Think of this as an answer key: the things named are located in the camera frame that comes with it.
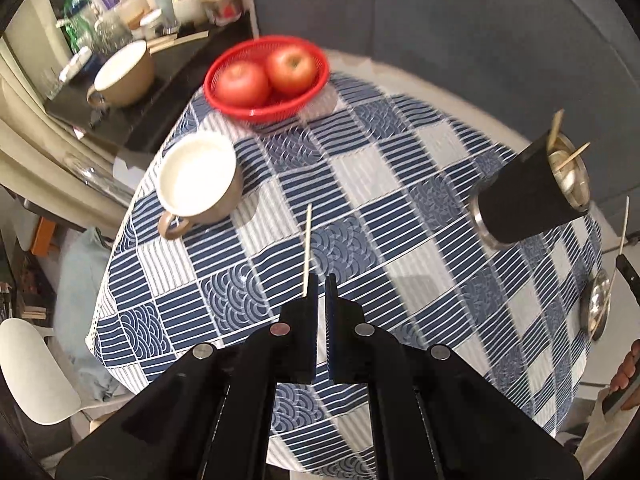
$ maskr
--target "red apple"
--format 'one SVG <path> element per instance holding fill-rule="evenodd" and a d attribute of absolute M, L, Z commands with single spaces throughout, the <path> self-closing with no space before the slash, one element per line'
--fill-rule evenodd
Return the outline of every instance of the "red apple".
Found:
<path fill-rule="evenodd" d="M 266 69 L 273 87 L 288 97 L 308 90 L 318 74 L 314 57 L 297 45 L 274 50 L 267 58 Z"/>
<path fill-rule="evenodd" d="M 224 104 L 258 108 L 267 102 L 271 86 L 264 69 L 253 61 L 236 61 L 225 67 L 214 93 Z"/>

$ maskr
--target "kitchen counter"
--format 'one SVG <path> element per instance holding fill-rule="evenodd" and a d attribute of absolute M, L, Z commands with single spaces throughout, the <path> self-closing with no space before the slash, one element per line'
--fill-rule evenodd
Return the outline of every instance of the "kitchen counter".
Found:
<path fill-rule="evenodd" d="M 156 79 L 146 96 L 126 108 L 106 113 L 86 102 L 92 78 L 76 76 L 52 100 L 47 114 L 86 134 L 134 152 L 155 153 L 187 102 L 204 81 L 211 63 L 226 49 L 252 37 L 248 13 L 225 27 L 213 27 L 198 38 L 152 55 Z"/>

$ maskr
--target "beige ceramic mug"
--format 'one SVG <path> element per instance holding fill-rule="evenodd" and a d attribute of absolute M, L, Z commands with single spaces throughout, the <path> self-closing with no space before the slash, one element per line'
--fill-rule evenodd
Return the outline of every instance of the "beige ceramic mug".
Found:
<path fill-rule="evenodd" d="M 132 105 L 151 88 L 154 76 L 146 41 L 134 41 L 117 51 L 99 70 L 86 101 L 94 108 Z"/>
<path fill-rule="evenodd" d="M 183 236 L 194 224 L 219 222 L 242 196 L 233 144 L 209 130 L 180 140 L 160 163 L 156 191 L 164 207 L 158 232 L 167 240 Z M 175 218 L 180 222 L 172 226 Z"/>

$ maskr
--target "light blue cloth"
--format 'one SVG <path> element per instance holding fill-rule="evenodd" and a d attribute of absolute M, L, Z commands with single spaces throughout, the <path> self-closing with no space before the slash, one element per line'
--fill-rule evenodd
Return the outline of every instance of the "light blue cloth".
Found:
<path fill-rule="evenodd" d="M 84 342 L 110 250 L 100 233 L 89 228 L 71 245 L 62 261 L 53 330 L 82 384 L 97 400 L 110 398 L 119 382 L 89 352 Z"/>

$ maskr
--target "round table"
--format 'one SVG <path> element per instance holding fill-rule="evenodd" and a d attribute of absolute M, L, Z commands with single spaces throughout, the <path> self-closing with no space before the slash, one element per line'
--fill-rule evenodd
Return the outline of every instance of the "round table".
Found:
<path fill-rule="evenodd" d="M 601 266 L 589 215 L 504 251 L 484 246 L 470 188 L 527 145 L 464 101 L 402 71 L 330 52 L 330 82 L 297 117 L 251 126 L 202 90 L 147 170 L 122 223 L 87 343 L 139 392 L 193 345 L 243 341 L 302 293 L 306 206 L 312 269 L 402 342 L 444 343 L 551 434 L 590 343 L 577 300 Z M 166 151 L 202 129 L 234 143 L 241 203 L 182 239 L 159 237 Z M 332 384 L 320 297 L 318 373 L 280 384 L 268 462 L 344 478 L 374 475 L 364 386 Z"/>

